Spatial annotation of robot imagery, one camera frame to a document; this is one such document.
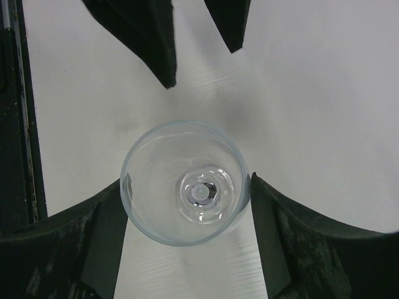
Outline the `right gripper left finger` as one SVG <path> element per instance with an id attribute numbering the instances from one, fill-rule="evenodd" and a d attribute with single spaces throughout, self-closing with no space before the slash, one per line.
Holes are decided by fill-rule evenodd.
<path id="1" fill-rule="evenodd" d="M 127 227 L 115 181 L 1 236 L 1 298 L 113 298 Z"/>

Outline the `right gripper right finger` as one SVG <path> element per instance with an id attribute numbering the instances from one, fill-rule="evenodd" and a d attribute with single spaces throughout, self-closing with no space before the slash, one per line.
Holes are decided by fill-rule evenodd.
<path id="1" fill-rule="evenodd" d="M 397 298 L 398 234 L 344 224 L 256 174 L 251 208 L 269 298 Z"/>

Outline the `clear wine glass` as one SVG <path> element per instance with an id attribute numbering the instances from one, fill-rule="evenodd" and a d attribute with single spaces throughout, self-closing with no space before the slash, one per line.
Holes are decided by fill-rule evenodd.
<path id="1" fill-rule="evenodd" d="M 251 177 L 236 145 L 198 121 L 173 121 L 142 135 L 120 173 L 120 197 L 135 227 L 172 247 L 191 247 L 235 229 Z"/>

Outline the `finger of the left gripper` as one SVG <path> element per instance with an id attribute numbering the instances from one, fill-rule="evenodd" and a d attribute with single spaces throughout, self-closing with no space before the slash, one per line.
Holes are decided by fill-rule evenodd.
<path id="1" fill-rule="evenodd" d="M 94 19 L 137 55 L 167 89 L 176 85 L 171 1 L 84 1 Z"/>
<path id="2" fill-rule="evenodd" d="M 230 53 L 241 49 L 251 0 L 205 0 L 204 2 Z"/>

